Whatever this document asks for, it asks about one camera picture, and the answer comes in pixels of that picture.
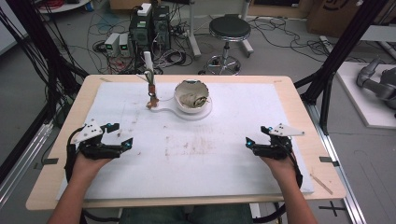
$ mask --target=gray floor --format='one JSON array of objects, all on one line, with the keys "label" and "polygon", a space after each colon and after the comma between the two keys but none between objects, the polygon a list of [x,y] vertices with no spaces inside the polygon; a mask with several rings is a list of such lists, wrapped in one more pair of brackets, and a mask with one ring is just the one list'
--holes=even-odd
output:
[{"label": "gray floor", "polygon": [[[83,10],[73,10],[57,15],[60,30],[69,46],[75,59],[90,74],[98,74],[100,68],[99,59],[82,48],[92,49],[92,44],[98,40],[105,40],[106,35],[98,34],[98,31],[106,32],[105,28],[100,28],[97,23],[115,24],[114,32],[122,31],[129,25],[128,14],[113,14],[109,10],[97,10],[86,12]],[[196,27],[203,25],[198,34],[208,34],[207,23],[209,17],[197,19]],[[305,30],[304,21],[286,21],[286,29],[293,31],[300,36],[298,43],[305,44],[308,40],[318,40],[317,35],[308,34]],[[246,53],[237,44],[231,44],[230,54],[238,58],[242,63],[241,76],[243,75],[270,75],[289,76],[293,81],[297,81],[317,71],[325,56],[314,54],[309,48],[298,48],[300,52],[310,55],[309,57],[299,54],[290,48],[280,48],[270,45],[289,46],[293,36],[285,34],[282,30],[265,31],[267,40],[256,30],[252,31],[249,43],[255,52],[246,57]],[[192,61],[189,66],[172,66],[164,68],[165,74],[197,74],[203,69],[205,62],[213,55],[220,54],[223,42],[207,36],[198,35],[197,41],[203,53],[198,60]],[[351,56],[362,58],[369,62],[376,55],[380,55],[385,63],[394,63],[382,49],[372,47],[374,43],[361,42],[354,48]],[[106,60],[99,56],[102,67],[106,67]],[[21,138],[30,123],[33,121],[39,110],[45,103],[44,84],[38,78],[32,65],[19,48],[13,48],[0,57],[0,121],[6,124],[0,132],[0,142],[3,147],[0,154],[0,162],[3,162],[10,150]],[[0,222],[2,223],[43,223],[50,215],[50,211],[28,211],[25,202],[37,179],[40,171],[34,169],[34,165],[39,162],[44,149],[46,149],[58,131],[54,130],[51,139],[43,147],[39,155],[32,164],[32,167],[23,176],[23,179],[14,189],[12,195],[0,210]],[[392,223],[396,219],[396,193],[393,187],[396,185],[396,175],[393,171],[396,168],[395,151],[396,131],[366,128],[359,117],[356,109],[347,97],[337,78],[333,82],[331,109],[329,114],[329,132],[332,142],[340,157],[347,178],[356,194],[362,212],[367,223]],[[347,213],[343,210],[320,209],[320,206],[330,207],[329,201],[310,202],[312,209],[319,223],[348,223]],[[334,201],[336,207],[344,207],[341,201]],[[271,211],[271,204],[262,204],[262,212]],[[100,214],[115,216],[117,210],[107,209],[99,211]]]}]

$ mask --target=hand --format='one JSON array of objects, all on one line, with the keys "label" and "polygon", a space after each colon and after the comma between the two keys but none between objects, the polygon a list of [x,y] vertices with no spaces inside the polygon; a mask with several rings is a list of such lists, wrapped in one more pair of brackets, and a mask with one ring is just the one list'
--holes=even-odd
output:
[{"label": "hand", "polygon": [[279,185],[296,183],[294,164],[289,157],[279,161],[265,157],[261,158],[270,167],[271,172]]},{"label": "hand", "polygon": [[87,159],[84,155],[78,153],[71,180],[90,185],[99,173],[99,170],[110,161],[111,159],[95,161]]}]

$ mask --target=stool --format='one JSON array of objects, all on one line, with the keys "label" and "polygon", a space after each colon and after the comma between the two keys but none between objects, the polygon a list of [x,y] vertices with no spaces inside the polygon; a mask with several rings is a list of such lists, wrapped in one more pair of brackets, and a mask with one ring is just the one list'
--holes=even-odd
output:
[{"label": "stool", "polygon": [[230,42],[241,42],[250,36],[250,25],[236,16],[224,16],[215,18],[209,24],[209,32],[220,40],[225,40],[222,55],[213,56],[206,63],[206,68],[212,74],[229,71],[232,75],[238,75],[241,63],[235,57],[228,55]]}]

